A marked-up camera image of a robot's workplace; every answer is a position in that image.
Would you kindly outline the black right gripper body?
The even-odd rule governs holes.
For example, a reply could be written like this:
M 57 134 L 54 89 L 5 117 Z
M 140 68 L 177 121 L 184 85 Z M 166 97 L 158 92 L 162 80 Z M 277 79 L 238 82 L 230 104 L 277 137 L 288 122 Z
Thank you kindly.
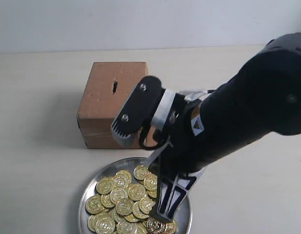
M 206 132 L 202 114 L 209 96 L 200 93 L 176 93 L 161 90 L 155 101 L 148 128 L 154 129 L 156 142 L 147 161 L 149 170 L 156 174 L 185 174 L 201 170 L 194 159 L 202 143 L 200 137 Z

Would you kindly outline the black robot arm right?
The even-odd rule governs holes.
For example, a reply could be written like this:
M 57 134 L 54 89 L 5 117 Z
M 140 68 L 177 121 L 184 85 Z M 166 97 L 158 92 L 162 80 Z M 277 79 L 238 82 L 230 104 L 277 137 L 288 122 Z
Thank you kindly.
M 271 132 L 301 134 L 301 32 L 273 39 L 204 100 L 180 108 L 149 167 L 157 175 L 150 214 L 161 222 L 173 220 L 207 165 Z

